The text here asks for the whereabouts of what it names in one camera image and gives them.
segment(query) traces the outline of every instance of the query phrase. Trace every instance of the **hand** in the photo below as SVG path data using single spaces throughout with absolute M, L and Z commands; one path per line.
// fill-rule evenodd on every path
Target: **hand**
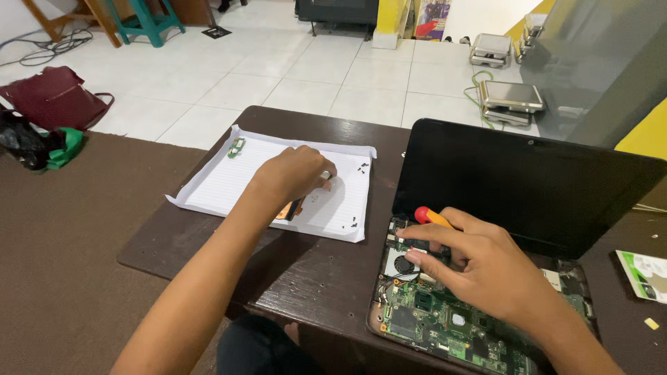
M 439 244 L 452 248 L 452 259 L 463 272 L 421 252 L 410 251 L 406 259 L 445 284 L 461 301 L 524 330 L 563 308 L 571 310 L 505 229 L 454 208 L 445 208 L 441 215 L 462 232 L 425 224 L 396 234 L 431 241 L 436 248 Z
M 303 198 L 314 189 L 331 190 L 331 182 L 320 177 L 328 171 L 336 176 L 336 166 L 318 150 L 306 145 L 286 148 L 267 160 L 255 172 L 248 188 L 260 196 L 276 201 L 279 208 Z

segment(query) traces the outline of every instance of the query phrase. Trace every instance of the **green cable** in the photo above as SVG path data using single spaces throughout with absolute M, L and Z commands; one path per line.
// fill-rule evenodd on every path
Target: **green cable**
M 489 122 L 489 120 L 486 119 L 486 117 L 484 117 L 484 116 L 481 114 L 482 104 L 478 103 L 475 99 L 473 99 L 470 95 L 468 95 L 468 93 L 466 93 L 467 90 L 471 90 L 471 89 L 480 89 L 480 85 L 481 85 L 481 83 L 480 83 L 480 82 L 477 82 L 476 77 L 477 77 L 478 74 L 481 74 L 481 73 L 486 73 L 486 74 L 488 74 L 489 77 L 491 77 L 491 81 L 494 80 L 494 75 L 491 74 L 490 71 L 480 70 L 479 72 L 477 72 L 477 73 L 475 73 L 475 74 L 472 75 L 472 84 L 474 85 L 474 87 L 469 87 L 469 88 L 467 88 L 467 89 L 464 89 L 464 90 L 463 90 L 463 94 L 464 94 L 468 99 L 470 99 L 470 101 L 472 101 L 473 103 L 475 103 L 475 105 L 477 105 L 477 106 L 480 108 L 480 118 L 482 119 L 482 121 L 484 121 L 484 123 L 486 123 L 486 125 L 489 125 L 489 127 L 490 127 L 491 129 L 495 130 L 496 128 Z M 500 131 L 503 131 L 503 130 L 505 130 L 505 125 L 502 126 L 502 129 L 501 129 Z

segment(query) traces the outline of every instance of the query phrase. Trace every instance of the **laptop screen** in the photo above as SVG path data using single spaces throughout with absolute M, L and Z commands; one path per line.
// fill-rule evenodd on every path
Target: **laptop screen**
M 504 227 L 524 251 L 576 259 L 666 173 L 662 159 L 421 119 L 393 212 L 452 206 Z

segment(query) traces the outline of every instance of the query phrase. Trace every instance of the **white paper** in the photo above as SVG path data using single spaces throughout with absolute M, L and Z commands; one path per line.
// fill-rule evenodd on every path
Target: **white paper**
M 227 153 L 237 137 L 244 137 L 245 145 L 230 159 Z M 265 161 L 287 146 L 301 145 L 319 150 L 336 165 L 338 175 L 331 179 L 330 192 L 316 189 L 305 197 L 300 215 L 290 222 L 274 220 L 270 226 L 349 242 L 363 240 L 371 158 L 377 157 L 376 149 L 370 146 L 281 139 L 243 131 L 233 125 L 220 151 L 181 188 L 176 198 L 167 196 L 167 200 L 181 208 L 224 217 Z

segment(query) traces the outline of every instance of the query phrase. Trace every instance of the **brown carpet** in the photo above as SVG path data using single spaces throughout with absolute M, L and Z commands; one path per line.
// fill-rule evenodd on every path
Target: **brown carpet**
M 0 374 L 107 373 L 168 283 L 116 255 L 205 151 L 88 135 L 43 175 L 0 156 Z

